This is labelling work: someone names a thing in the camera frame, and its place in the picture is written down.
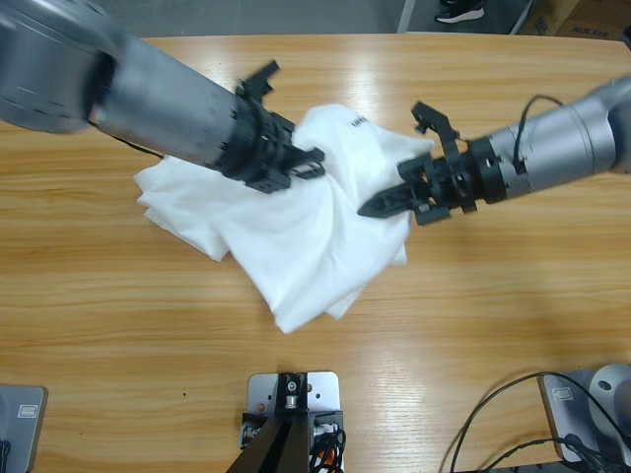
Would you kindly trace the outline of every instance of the black cable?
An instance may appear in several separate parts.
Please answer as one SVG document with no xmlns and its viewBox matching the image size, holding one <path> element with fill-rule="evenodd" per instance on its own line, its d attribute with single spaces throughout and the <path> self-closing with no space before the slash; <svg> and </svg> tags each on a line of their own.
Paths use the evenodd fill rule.
<svg viewBox="0 0 631 473">
<path fill-rule="evenodd" d="M 11 444 L 6 440 L 0 440 L 0 473 L 7 471 L 7 458 L 11 451 Z"/>
<path fill-rule="evenodd" d="M 524 133 L 524 128 L 526 127 L 526 118 L 532 104 L 540 100 L 553 101 L 557 105 L 563 106 L 563 102 L 551 96 L 536 95 L 528 101 L 528 103 L 524 107 L 524 110 L 522 111 L 522 118 L 520 118 L 520 126 L 517 130 L 517 138 L 515 139 L 515 148 L 513 149 L 513 166 L 515 167 L 517 174 L 523 174 L 524 172 L 526 172 L 526 164 L 524 163 L 524 161 L 520 160 L 520 144 L 522 142 L 522 134 Z"/>
<path fill-rule="evenodd" d="M 147 153 L 148 155 L 153 155 L 156 156 L 160 159 L 162 159 L 165 155 L 161 155 L 160 153 L 156 153 L 155 151 L 151 151 L 148 148 L 143 148 L 142 146 L 136 145 L 134 143 L 131 143 L 127 140 L 123 140 L 122 138 L 116 138 L 115 136 L 112 136 L 112 138 L 116 141 L 119 141 L 121 143 L 124 143 L 125 145 L 127 145 L 129 148 L 133 148 L 136 151 L 140 151 L 142 153 Z"/>
<path fill-rule="evenodd" d="M 450 473 L 454 473 L 456 471 L 457 456 L 459 455 L 460 449 L 462 447 L 462 444 L 464 443 L 464 437 L 466 436 L 466 433 L 468 432 L 469 427 L 471 426 L 471 423 L 473 422 L 473 419 L 475 418 L 477 413 L 480 412 L 480 410 L 486 404 L 488 404 L 491 401 L 491 399 L 496 397 L 498 394 L 504 392 L 508 388 L 513 387 L 514 385 L 519 384 L 520 382 L 526 381 L 528 379 L 533 379 L 534 377 L 542 377 L 542 376 L 547 376 L 547 375 L 548 376 L 557 376 L 557 377 L 560 377 L 560 378 L 565 379 L 567 381 L 570 381 L 572 384 L 577 386 L 581 391 L 583 391 L 583 393 L 586 396 L 588 396 L 588 398 L 594 403 L 594 405 L 602 413 L 602 415 L 607 420 L 607 422 L 609 422 L 611 424 L 611 426 L 613 426 L 613 428 L 615 428 L 615 430 L 620 434 L 620 437 L 622 438 L 624 443 L 627 446 L 631 445 L 631 439 L 629 438 L 629 436 L 627 436 L 622 431 L 622 429 L 620 429 L 620 427 L 615 423 L 615 421 L 613 419 L 611 419 L 611 416 L 609 416 L 609 414 L 604 410 L 604 408 L 600 405 L 600 403 L 590 394 L 590 392 L 588 390 L 586 390 L 584 387 L 582 387 L 579 382 L 575 381 L 574 379 L 572 379 L 568 375 L 563 374 L 562 372 L 534 372 L 532 374 L 527 374 L 526 376 L 522 376 L 522 377 L 520 377 L 518 379 L 515 379 L 515 380 L 503 385 L 502 387 L 499 387 L 498 389 L 493 391 L 491 394 L 486 396 L 484 399 L 482 399 L 482 401 L 480 401 L 473 408 L 473 411 L 471 411 L 471 414 L 469 414 L 469 417 L 466 419 L 466 421 L 462 425 L 462 430 L 460 431 L 460 434 L 459 434 L 459 438 L 458 438 L 458 441 L 457 441 L 457 444 L 456 444 L 456 449 L 454 450 L 454 456 L 452 457 L 452 465 L 450 467 Z"/>
<path fill-rule="evenodd" d="M 322 469 L 329 473 L 344 473 L 342 470 L 342 459 L 345 447 L 346 433 L 343 429 L 338 429 L 331 434 L 318 436 L 312 449 L 312 459 L 309 463 L 310 473 L 319 473 Z M 326 463 L 331 453 L 334 455 L 333 462 Z"/>
<path fill-rule="evenodd" d="M 95 123 L 95 122 L 94 122 L 94 121 L 92 121 L 92 120 L 88 120 L 88 123 L 89 123 L 90 125 L 94 126 L 94 127 L 95 127 L 95 128 L 97 128 L 97 129 L 99 128 L 99 127 L 97 126 L 97 123 Z M 163 158 L 165 157 L 165 155 L 161 155 L 160 153 L 155 152 L 155 151 L 152 151 L 152 150 L 150 150 L 150 149 L 148 149 L 148 148 L 143 148 L 143 147 L 142 147 L 142 146 L 140 146 L 140 145 L 136 145 L 135 143 L 132 143 L 132 142 L 127 141 L 127 140 L 124 140 L 124 139 L 122 139 L 122 138 L 118 138 L 118 137 L 116 137 L 116 136 L 111 136 L 111 137 L 112 137 L 114 140 L 116 140 L 116 141 L 119 141 L 119 142 L 121 142 L 121 143 L 124 143 L 125 145 L 127 145 L 129 148 L 131 148 L 131 149 L 133 149 L 133 150 L 140 151 L 141 153 L 146 153 L 146 154 L 148 154 L 148 155 L 155 156 L 155 157 L 157 157 L 157 158 L 159 158 L 159 159 L 163 159 Z"/>
<path fill-rule="evenodd" d="M 599 451 L 592 450 L 591 448 L 584 446 L 578 440 L 570 440 L 570 439 L 562 439 L 562 438 L 553 437 L 550 439 L 536 439 L 536 440 L 527 441 L 525 443 L 520 443 L 519 445 L 514 446 L 513 448 L 505 451 L 502 455 L 500 455 L 497 459 L 495 459 L 490 465 L 488 465 L 483 470 L 480 470 L 480 473 L 488 473 L 490 470 L 492 470 L 497 465 L 499 465 L 502 461 L 506 460 L 508 457 L 516 453 L 518 450 L 521 450 L 523 448 L 528 448 L 529 446 L 533 446 L 533 445 L 541 445 L 541 444 L 548 443 L 551 441 L 557 444 L 566 445 L 572 451 L 577 453 L 583 459 L 583 461 L 586 461 L 592 467 L 591 471 L 607 471 L 607 464 L 617 466 L 621 468 L 622 471 L 629 470 L 629 467 L 627 465 L 620 463 L 617 460 L 608 458 L 602 453 L 600 453 Z"/>
</svg>

